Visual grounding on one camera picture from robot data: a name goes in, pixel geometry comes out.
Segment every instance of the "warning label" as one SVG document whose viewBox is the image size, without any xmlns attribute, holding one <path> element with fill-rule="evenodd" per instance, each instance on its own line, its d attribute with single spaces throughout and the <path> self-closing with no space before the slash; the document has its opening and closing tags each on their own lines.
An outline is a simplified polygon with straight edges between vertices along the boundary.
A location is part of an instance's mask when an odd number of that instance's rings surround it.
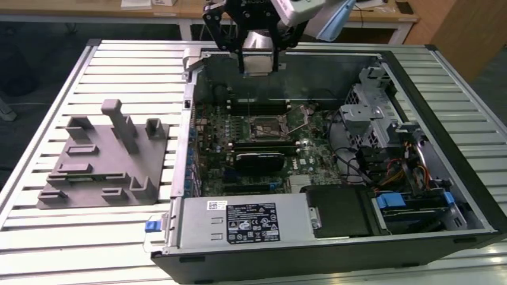
<svg viewBox="0 0 507 285">
<path fill-rule="evenodd" d="M 226 206 L 229 244 L 277 242 L 278 228 L 274 203 Z"/>
</svg>

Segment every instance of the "black cable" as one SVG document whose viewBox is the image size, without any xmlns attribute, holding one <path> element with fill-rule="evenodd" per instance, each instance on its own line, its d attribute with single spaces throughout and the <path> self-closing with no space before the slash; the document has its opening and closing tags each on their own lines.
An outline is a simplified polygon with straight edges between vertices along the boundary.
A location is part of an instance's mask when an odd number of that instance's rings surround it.
<svg viewBox="0 0 507 285">
<path fill-rule="evenodd" d="M 358 9 L 358 15 L 361 17 L 361 28 L 364 27 L 364 20 L 362 20 L 362 9 L 358 8 L 357 4 L 353 4 L 353 6 L 356 6 L 356 8 Z"/>
<path fill-rule="evenodd" d="M 334 123 L 334 119 L 336 119 L 336 116 L 338 114 L 338 111 L 340 110 L 336 110 L 334 114 L 332 115 L 332 118 L 330 118 L 330 124 L 329 124 L 329 127 L 326 129 L 326 141 L 328 141 L 328 145 L 329 145 L 329 148 L 332 150 L 332 146 L 330 146 L 330 128 L 332 128 L 332 124 Z M 333 151 L 333 155 L 336 156 L 336 158 L 346 165 L 349 166 L 349 168 L 352 168 L 356 173 L 362 177 L 362 180 L 366 184 L 369 185 L 374 185 L 373 181 L 369 179 L 369 177 L 364 174 L 364 172 L 353 165 L 350 165 Z"/>
</svg>

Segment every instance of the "desk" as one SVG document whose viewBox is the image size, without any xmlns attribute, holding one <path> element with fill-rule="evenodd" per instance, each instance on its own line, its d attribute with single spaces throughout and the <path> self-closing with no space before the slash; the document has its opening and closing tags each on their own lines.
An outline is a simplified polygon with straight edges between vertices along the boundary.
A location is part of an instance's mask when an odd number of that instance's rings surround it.
<svg viewBox="0 0 507 285">
<path fill-rule="evenodd" d="M 177 24 L 182 40 L 192 40 L 190 25 L 202 24 L 204 0 L 178 0 L 174 6 L 125 11 L 121 0 L 2 0 L 0 21 L 57 23 Z M 393 29 L 389 43 L 401 44 L 419 17 L 394 12 L 352 11 L 348 28 Z"/>
<path fill-rule="evenodd" d="M 145 220 L 170 208 L 169 165 L 176 154 L 165 156 L 166 167 L 161 175 L 165 185 L 160 188 L 154 205 L 38 210 L 36 203 L 45 178 L 56 165 L 54 155 L 64 149 L 68 138 L 61 128 L 70 115 L 90 115 L 94 124 L 104 122 L 102 116 L 97 115 L 104 99 L 124 102 L 121 111 L 132 116 L 133 122 L 158 118 L 170 124 L 168 150 L 177 151 L 170 141 L 178 137 L 181 119 L 168 107 L 182 100 L 184 84 L 178 81 L 184 49 L 213 46 L 212 42 L 109 40 L 98 46 L 85 47 L 0 192 L 1 284 L 177 285 L 153 265 L 142 248 L 145 241 L 156 246 L 164 240 L 162 233 L 153 233 L 153 237 L 145 239 L 142 230 Z M 301 43 L 296 49 L 392 51 L 500 207 L 507 209 L 507 132 L 469 86 L 456 77 L 452 67 L 441 63 L 439 54 L 429 53 L 421 46 Z M 102 78 L 114 77 L 116 81 L 104 83 L 101 78 L 97 81 L 96 75 L 100 74 Z M 146 81 L 149 74 L 162 75 L 162 80 Z M 96 78 L 94 83 L 85 77 Z M 401 99 L 398 97 L 400 107 L 413 120 L 410 108 Z M 500 242 L 460 251 L 425 266 L 401 270 L 385 268 L 245 280 L 238 284 L 503 284 L 505 263 L 507 247 Z"/>
</svg>

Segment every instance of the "aluminum extrusion table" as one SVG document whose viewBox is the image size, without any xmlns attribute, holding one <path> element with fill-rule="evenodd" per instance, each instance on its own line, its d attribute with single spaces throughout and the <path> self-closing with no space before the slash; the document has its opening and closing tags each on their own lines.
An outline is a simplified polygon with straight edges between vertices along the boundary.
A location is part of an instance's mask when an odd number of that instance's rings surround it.
<svg viewBox="0 0 507 285">
<path fill-rule="evenodd" d="M 36 135 L 0 193 L 1 284 L 172 284 L 150 262 L 144 222 L 168 210 L 172 166 L 178 155 L 180 110 L 185 83 L 182 53 L 209 42 L 90 41 Z M 301 43 L 297 49 L 390 50 L 463 151 L 500 207 L 507 210 L 507 129 L 437 51 L 423 46 Z M 106 124 L 104 99 L 120 99 L 133 123 L 160 118 L 170 125 L 158 203 L 150 206 L 38 210 L 70 115 Z M 400 105 L 410 119 L 405 102 Z M 507 280 L 507 245 L 457 252 L 425 266 L 241 281 L 237 284 L 499 284 Z"/>
</svg>

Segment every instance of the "cable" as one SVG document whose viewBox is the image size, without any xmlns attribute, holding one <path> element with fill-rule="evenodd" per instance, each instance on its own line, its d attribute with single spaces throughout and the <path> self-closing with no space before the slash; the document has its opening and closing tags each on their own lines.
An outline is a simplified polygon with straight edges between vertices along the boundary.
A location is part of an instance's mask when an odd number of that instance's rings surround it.
<svg viewBox="0 0 507 285">
<path fill-rule="evenodd" d="M 397 162 L 398 160 L 401 160 L 401 159 L 390 159 L 389 163 L 386 164 L 386 175 L 389 175 L 392 163 Z"/>
<path fill-rule="evenodd" d="M 356 8 L 358 9 L 358 15 L 361 17 L 361 28 L 364 27 L 364 20 L 362 20 L 362 9 L 358 8 L 357 4 L 353 4 L 353 6 L 356 6 Z"/>
</svg>

